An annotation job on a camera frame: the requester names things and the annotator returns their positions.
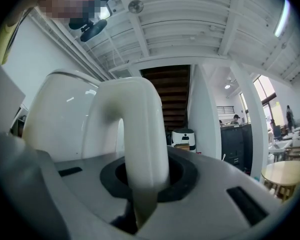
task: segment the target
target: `white wall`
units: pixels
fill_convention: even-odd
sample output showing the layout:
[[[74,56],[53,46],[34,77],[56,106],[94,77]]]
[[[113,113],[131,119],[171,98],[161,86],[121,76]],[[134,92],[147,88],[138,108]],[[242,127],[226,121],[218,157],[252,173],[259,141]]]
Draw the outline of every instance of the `white wall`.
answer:
[[[57,69],[85,70],[29,18],[19,27],[4,71],[25,94],[23,104],[30,105],[45,77]]]
[[[233,106],[234,114],[219,114],[218,117],[223,123],[227,123],[233,120],[234,115],[237,114],[240,118],[245,117],[244,109],[240,100],[240,95],[234,95],[231,98],[227,98],[226,92],[219,86],[212,86],[212,94],[217,107]]]
[[[295,82],[292,87],[272,79],[270,81],[281,105],[285,124],[288,123],[286,118],[287,105],[292,109],[294,120],[300,120],[300,80]]]
[[[191,75],[188,127],[194,131],[196,151],[221,159],[221,133],[216,102],[199,66]]]

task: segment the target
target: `black cabinet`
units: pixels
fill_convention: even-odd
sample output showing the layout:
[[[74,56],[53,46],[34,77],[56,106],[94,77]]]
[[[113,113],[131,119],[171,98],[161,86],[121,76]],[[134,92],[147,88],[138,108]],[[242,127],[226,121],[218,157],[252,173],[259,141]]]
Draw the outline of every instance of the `black cabinet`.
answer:
[[[232,164],[239,170],[243,171],[245,168],[244,164],[244,138],[243,138],[243,127],[239,126],[226,126],[221,127],[221,150],[225,162]]]
[[[253,139],[251,124],[242,126],[243,146],[244,146],[244,170],[250,174],[252,168],[253,157]]]

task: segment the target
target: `round wooden table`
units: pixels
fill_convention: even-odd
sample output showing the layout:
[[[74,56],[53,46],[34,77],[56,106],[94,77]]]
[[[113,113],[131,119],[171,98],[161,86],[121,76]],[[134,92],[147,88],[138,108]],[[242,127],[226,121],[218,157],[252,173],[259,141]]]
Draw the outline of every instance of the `round wooden table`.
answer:
[[[285,201],[287,191],[290,191],[289,196],[291,196],[295,186],[300,183],[300,161],[281,161],[268,164],[266,168],[262,169],[261,175],[266,181],[277,185],[275,195],[280,187],[285,188],[283,194],[283,201]]]

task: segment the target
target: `white curved arm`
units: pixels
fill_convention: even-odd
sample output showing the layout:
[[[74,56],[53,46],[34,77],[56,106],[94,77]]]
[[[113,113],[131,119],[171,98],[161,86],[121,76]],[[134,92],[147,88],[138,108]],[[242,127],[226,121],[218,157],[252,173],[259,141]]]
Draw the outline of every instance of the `white curved arm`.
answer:
[[[127,179],[142,224],[170,180],[161,100],[150,81],[130,77],[100,83],[84,134],[83,159],[116,151],[121,118]]]

